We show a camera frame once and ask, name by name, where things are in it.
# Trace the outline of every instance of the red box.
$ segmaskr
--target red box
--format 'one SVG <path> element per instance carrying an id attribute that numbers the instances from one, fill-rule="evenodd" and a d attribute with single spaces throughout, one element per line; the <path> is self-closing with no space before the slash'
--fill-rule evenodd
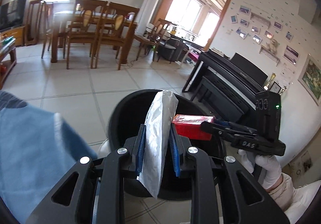
<path id="1" fill-rule="evenodd" d="M 206 121 L 212 123 L 215 117 L 212 116 L 187 116 L 176 115 L 173 119 L 177 134 L 194 140 L 209 141 L 211 134 L 201 131 L 201 123 Z"/>

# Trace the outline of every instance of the blue cloth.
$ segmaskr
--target blue cloth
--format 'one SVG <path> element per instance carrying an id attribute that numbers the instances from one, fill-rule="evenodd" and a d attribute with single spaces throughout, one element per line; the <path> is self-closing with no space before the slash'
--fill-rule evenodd
<path id="1" fill-rule="evenodd" d="M 0 196 L 25 224 L 76 161 L 97 155 L 59 114 L 15 97 L 8 101 L 4 93 L 0 91 Z"/>

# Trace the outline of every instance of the human hand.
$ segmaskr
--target human hand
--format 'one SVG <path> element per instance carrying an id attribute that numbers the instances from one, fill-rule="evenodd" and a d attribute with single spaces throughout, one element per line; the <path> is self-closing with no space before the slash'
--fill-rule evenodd
<path id="1" fill-rule="evenodd" d="M 254 165 L 248 159 L 246 151 L 239 150 L 238 154 L 241 156 L 240 163 L 243 167 L 247 169 L 249 173 L 253 173 Z M 262 184 L 262 187 L 265 190 L 270 192 L 282 183 L 283 177 L 281 165 L 274 155 L 257 155 L 255 157 L 255 163 L 263 169 L 266 169 L 266 176 Z"/>

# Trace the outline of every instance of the television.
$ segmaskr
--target television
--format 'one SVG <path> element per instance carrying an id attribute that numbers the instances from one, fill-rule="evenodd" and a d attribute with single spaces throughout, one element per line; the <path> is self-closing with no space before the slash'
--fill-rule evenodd
<path id="1" fill-rule="evenodd" d="M 14 0 L 0 7 L 0 32 L 22 26 L 27 0 Z"/>
<path id="2" fill-rule="evenodd" d="M 264 85 L 264 82 L 267 79 L 267 75 L 256 65 L 248 61 L 245 57 L 241 56 L 238 53 L 235 53 L 235 55 L 231 59 L 231 63 L 236 65 L 240 70 L 251 77 L 260 86 Z"/>

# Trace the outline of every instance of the wall shelf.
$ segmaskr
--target wall shelf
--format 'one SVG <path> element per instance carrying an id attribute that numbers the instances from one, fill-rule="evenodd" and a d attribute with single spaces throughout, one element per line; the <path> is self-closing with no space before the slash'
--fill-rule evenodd
<path id="1" fill-rule="evenodd" d="M 278 64 L 280 63 L 280 58 L 278 58 L 276 55 L 274 55 L 270 50 L 268 50 L 266 47 L 264 47 L 264 46 L 261 46 L 261 49 L 260 49 L 260 52 L 259 53 L 261 53 L 261 52 L 264 52 L 264 53 L 266 53 L 267 54 L 267 56 L 269 57 L 269 58 L 271 58 L 274 62 L 276 62 L 276 66 L 278 66 Z"/>
<path id="2" fill-rule="evenodd" d="M 261 22 L 262 24 L 266 25 L 267 28 L 270 28 L 271 22 L 269 20 L 267 20 L 266 18 L 263 18 L 263 17 L 255 14 L 253 12 L 251 12 L 250 19 L 255 19 L 255 20 Z"/>

